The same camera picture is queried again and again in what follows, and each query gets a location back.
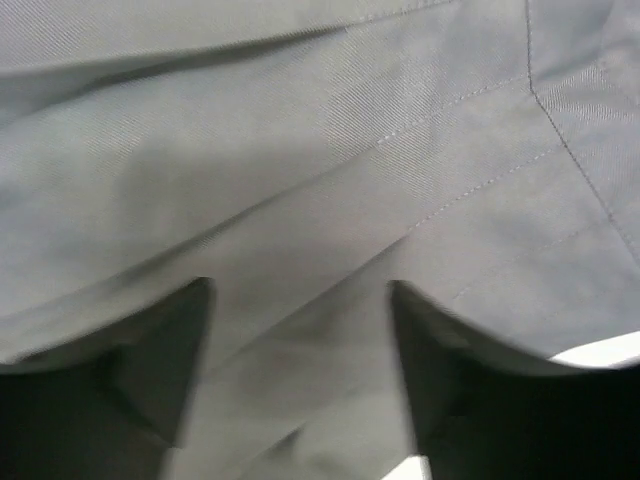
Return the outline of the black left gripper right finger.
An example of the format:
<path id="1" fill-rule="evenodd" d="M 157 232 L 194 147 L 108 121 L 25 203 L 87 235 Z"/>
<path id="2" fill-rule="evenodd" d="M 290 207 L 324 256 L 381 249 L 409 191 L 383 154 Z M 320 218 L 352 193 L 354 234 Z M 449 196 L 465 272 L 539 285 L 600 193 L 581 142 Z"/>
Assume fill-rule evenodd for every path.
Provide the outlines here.
<path id="1" fill-rule="evenodd" d="M 435 479 L 635 479 L 639 368 L 580 367 L 389 286 L 414 448 Z"/>

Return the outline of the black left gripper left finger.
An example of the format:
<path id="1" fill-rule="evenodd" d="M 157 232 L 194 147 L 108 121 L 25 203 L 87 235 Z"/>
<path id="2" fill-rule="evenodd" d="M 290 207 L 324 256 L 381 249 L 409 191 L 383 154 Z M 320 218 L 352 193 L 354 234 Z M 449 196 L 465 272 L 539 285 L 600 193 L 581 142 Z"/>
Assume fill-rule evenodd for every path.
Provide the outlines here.
<path id="1" fill-rule="evenodd" d="M 179 444 L 215 285 L 196 278 L 1 367 L 4 479 L 157 479 Z"/>

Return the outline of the grey pleated skirt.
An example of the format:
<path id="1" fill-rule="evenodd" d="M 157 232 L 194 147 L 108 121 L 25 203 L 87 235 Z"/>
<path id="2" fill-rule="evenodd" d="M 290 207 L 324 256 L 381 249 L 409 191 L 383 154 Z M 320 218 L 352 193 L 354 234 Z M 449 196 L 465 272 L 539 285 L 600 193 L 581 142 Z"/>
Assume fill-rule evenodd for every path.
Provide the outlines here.
<path id="1" fill-rule="evenodd" d="M 1 364 L 208 279 L 167 479 L 411 457 L 387 285 L 639 354 L 635 1 L 5 1 Z"/>

